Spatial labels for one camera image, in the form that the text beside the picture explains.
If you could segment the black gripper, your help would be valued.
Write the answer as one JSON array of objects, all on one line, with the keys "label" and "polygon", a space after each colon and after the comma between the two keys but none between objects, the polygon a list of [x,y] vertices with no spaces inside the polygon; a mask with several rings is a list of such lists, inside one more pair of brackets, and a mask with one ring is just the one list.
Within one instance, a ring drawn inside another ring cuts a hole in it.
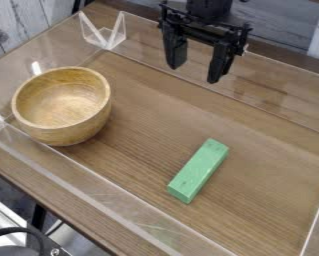
[{"label": "black gripper", "polygon": [[166,61],[178,69],[188,60],[188,39],[214,45],[208,82],[229,73],[234,55],[246,52],[252,24],[232,13],[234,0],[162,0],[160,28]]}]

